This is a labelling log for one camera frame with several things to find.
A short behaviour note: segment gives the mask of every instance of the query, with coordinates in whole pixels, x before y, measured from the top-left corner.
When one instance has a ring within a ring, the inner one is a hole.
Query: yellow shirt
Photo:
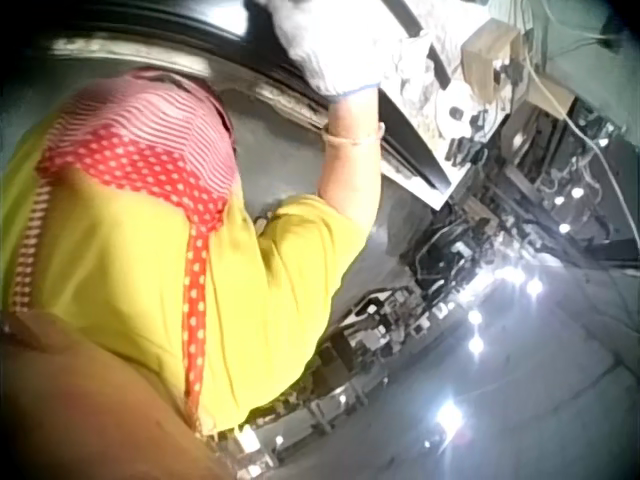
[[[3,175],[2,308],[52,119],[27,133]],[[209,240],[201,408],[224,430],[302,373],[331,297],[366,232],[318,197],[281,206],[256,235],[238,186]],[[104,187],[78,170],[57,182],[35,265],[33,307],[184,390],[182,296],[189,226],[178,208]]]

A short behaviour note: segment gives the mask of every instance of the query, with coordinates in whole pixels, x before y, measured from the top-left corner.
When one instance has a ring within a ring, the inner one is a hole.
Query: polka dot fabric
[[[40,187],[18,253],[12,308],[24,311],[30,306],[51,180],[65,168],[79,168],[105,186],[180,208],[191,225],[185,246],[182,353],[185,397],[194,421],[206,355],[209,237],[222,226],[237,179],[233,148],[231,123],[204,85],[152,69],[95,82],[71,99],[49,133],[37,167]]]

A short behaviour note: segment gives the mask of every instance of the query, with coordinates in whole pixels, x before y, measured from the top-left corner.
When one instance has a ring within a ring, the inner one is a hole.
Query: electrical box
[[[522,34],[513,25],[489,19],[462,44],[464,80],[480,102],[492,104],[510,84],[501,72],[512,61],[521,61]]]

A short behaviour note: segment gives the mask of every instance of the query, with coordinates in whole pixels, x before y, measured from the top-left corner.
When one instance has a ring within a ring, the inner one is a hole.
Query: bright light
[[[521,269],[511,267],[511,266],[504,267],[503,269],[496,272],[496,274],[498,273],[500,278],[504,278],[505,280],[510,281],[514,285],[521,285],[522,282],[526,280],[526,276]]]
[[[258,440],[258,437],[256,437],[255,432],[249,425],[245,425],[245,427],[236,434],[236,437],[245,453],[253,453],[260,450],[260,440]]]
[[[477,310],[471,310],[469,312],[469,321],[473,325],[480,325],[482,323],[482,314]]]
[[[438,411],[436,421],[444,429],[447,439],[450,440],[462,426],[462,412],[453,402],[449,401]]]
[[[532,297],[537,297],[542,292],[542,282],[534,278],[527,284],[527,293]]]
[[[215,6],[211,9],[209,18],[216,26],[241,37],[249,27],[249,14],[241,4]]]
[[[251,478],[256,478],[258,475],[262,473],[262,469],[260,468],[260,465],[249,465],[247,467],[247,470],[249,470],[249,475],[251,475]]]
[[[466,303],[473,300],[473,296],[471,295],[471,292],[469,290],[465,289],[460,292],[460,294],[458,295],[458,299],[460,299],[462,303]]]
[[[458,294],[458,300],[467,303],[480,295],[495,280],[493,272],[481,270],[467,286]]]
[[[580,198],[582,195],[584,195],[584,188],[576,187],[571,190],[571,196],[573,198]]]
[[[484,350],[484,342],[478,335],[475,335],[469,341],[469,350],[471,350],[474,355],[479,355],[482,350]]]

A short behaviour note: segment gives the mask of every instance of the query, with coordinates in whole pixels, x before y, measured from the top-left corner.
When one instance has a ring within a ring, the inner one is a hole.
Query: white glove
[[[329,99],[377,87],[382,79],[367,0],[257,0],[307,81]]]

